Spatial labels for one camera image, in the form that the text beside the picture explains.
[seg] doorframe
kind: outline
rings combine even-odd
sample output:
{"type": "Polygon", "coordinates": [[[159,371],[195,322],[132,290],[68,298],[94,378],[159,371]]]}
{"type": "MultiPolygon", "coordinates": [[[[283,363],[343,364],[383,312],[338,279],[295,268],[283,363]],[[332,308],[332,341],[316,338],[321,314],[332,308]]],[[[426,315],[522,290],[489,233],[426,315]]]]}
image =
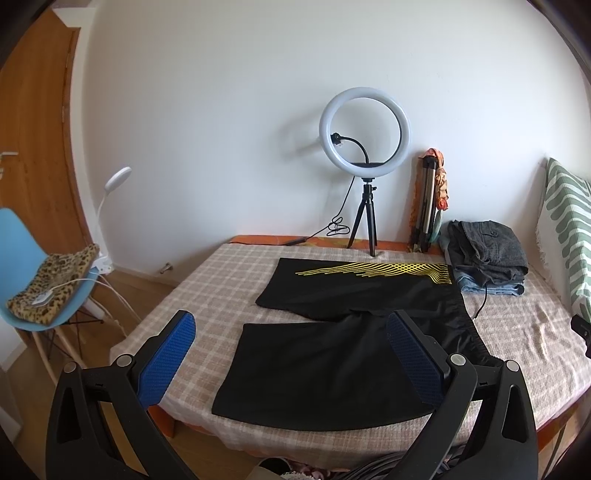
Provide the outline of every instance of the doorframe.
{"type": "Polygon", "coordinates": [[[80,28],[69,28],[69,30],[72,31],[72,38],[70,39],[70,49],[68,50],[68,58],[66,61],[66,75],[64,76],[64,92],[61,110],[64,153],[66,157],[68,183],[70,184],[70,194],[74,201],[76,216],[78,217],[78,224],[80,225],[82,238],[85,240],[87,245],[90,245],[93,242],[90,235],[90,230],[88,229],[88,224],[86,223],[86,216],[84,215],[84,210],[82,209],[80,193],[78,192],[76,170],[74,169],[74,157],[72,155],[72,136],[70,130],[70,92],[72,90],[72,71],[74,66],[74,55],[76,54],[76,46],[78,44],[78,37],[80,36],[80,28]]]}

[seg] ring light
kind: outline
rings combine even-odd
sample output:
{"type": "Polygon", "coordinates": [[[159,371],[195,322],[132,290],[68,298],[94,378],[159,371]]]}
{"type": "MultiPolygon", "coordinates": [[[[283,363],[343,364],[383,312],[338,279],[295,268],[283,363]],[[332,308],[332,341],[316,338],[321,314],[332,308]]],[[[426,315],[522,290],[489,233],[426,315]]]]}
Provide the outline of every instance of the ring light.
{"type": "Polygon", "coordinates": [[[356,177],[376,178],[390,173],[405,160],[408,147],[410,146],[410,125],[404,111],[388,94],[375,88],[355,87],[341,92],[326,105],[320,117],[320,143],[326,156],[337,167],[356,177]],[[394,154],[386,162],[377,163],[373,167],[360,167],[349,163],[339,155],[330,139],[330,125],[336,111],[345,102],[356,98],[371,98],[383,103],[394,114],[400,127],[400,144],[394,154]]]}

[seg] wooden floor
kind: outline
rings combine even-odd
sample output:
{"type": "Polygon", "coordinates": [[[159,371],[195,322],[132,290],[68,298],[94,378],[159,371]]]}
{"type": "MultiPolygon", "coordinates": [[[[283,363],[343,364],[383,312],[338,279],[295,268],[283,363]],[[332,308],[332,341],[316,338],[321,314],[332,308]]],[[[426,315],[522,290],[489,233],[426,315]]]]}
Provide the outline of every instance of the wooden floor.
{"type": "MultiPolygon", "coordinates": [[[[121,272],[109,275],[111,284],[131,303],[140,317],[144,318],[162,299],[172,291],[173,287],[143,278],[134,277],[121,272]]],[[[137,321],[107,289],[95,289],[93,296],[111,311],[126,332],[131,332],[137,321]]],[[[75,330],[67,327],[70,340],[75,342],[75,330]]],[[[107,365],[109,349],[124,337],[119,329],[112,325],[98,323],[82,327],[83,357],[90,367],[107,365]]],[[[69,361],[60,352],[51,356],[51,364],[56,374],[69,361]]],[[[45,478],[45,437],[47,419],[53,398],[53,383],[35,349],[31,345],[13,364],[8,377],[20,409],[24,427],[20,433],[16,447],[23,459],[42,479],[45,478]]],[[[561,454],[574,439],[591,406],[588,398],[580,411],[569,420],[562,441],[561,454]]],[[[113,431],[113,436],[121,450],[126,463],[143,472],[143,468],[123,433],[110,404],[106,404],[105,416],[113,431]]],[[[201,480],[243,480],[259,459],[244,452],[229,450],[216,437],[195,432],[181,423],[177,423],[176,435],[170,440],[177,453],[188,464],[201,480]]],[[[540,452],[540,474],[543,472],[556,439],[540,452]]]]}

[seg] green patterned pillow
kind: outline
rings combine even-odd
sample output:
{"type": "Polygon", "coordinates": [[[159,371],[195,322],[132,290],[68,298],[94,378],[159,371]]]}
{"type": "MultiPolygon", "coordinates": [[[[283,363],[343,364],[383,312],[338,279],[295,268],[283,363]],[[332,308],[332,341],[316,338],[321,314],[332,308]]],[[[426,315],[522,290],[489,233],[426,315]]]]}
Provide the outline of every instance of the green patterned pillow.
{"type": "Polygon", "coordinates": [[[563,303],[591,322],[591,185],[551,158],[538,246],[563,303]]]}

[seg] black tripod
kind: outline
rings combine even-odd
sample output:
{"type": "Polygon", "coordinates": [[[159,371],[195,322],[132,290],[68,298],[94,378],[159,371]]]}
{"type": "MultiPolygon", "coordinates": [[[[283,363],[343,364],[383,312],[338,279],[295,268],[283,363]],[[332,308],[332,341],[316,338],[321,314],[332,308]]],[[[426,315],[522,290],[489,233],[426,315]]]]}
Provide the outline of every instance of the black tripod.
{"type": "Polygon", "coordinates": [[[351,238],[349,238],[347,248],[351,248],[351,245],[353,245],[359,222],[363,216],[363,209],[365,209],[365,216],[368,219],[369,254],[372,257],[375,257],[375,248],[378,246],[378,234],[375,229],[374,194],[372,192],[377,187],[371,185],[373,179],[362,180],[365,182],[363,184],[363,196],[361,197],[361,203],[357,209],[357,217],[355,217],[355,223],[353,224],[353,230],[351,230],[351,238]]]}

